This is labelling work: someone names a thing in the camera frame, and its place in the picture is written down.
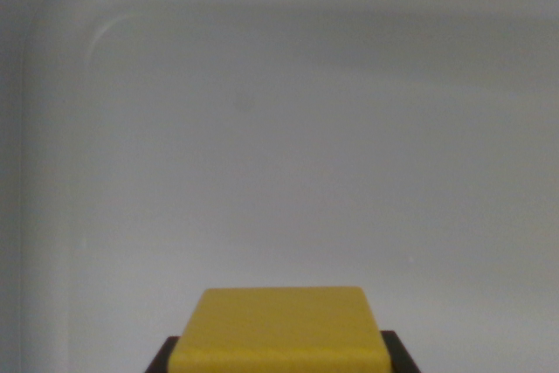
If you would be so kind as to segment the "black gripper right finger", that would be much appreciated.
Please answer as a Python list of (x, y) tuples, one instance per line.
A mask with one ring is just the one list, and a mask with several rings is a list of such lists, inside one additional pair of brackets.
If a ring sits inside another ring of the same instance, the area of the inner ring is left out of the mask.
[(382, 330), (381, 335), (390, 354), (391, 371), (393, 373), (421, 373), (421, 369), (395, 331)]

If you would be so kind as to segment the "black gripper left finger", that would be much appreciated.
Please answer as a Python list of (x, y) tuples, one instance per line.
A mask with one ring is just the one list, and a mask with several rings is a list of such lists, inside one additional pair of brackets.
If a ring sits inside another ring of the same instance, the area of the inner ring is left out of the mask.
[(167, 373), (170, 355), (179, 340), (178, 336), (169, 336), (159, 348), (146, 368), (146, 373)]

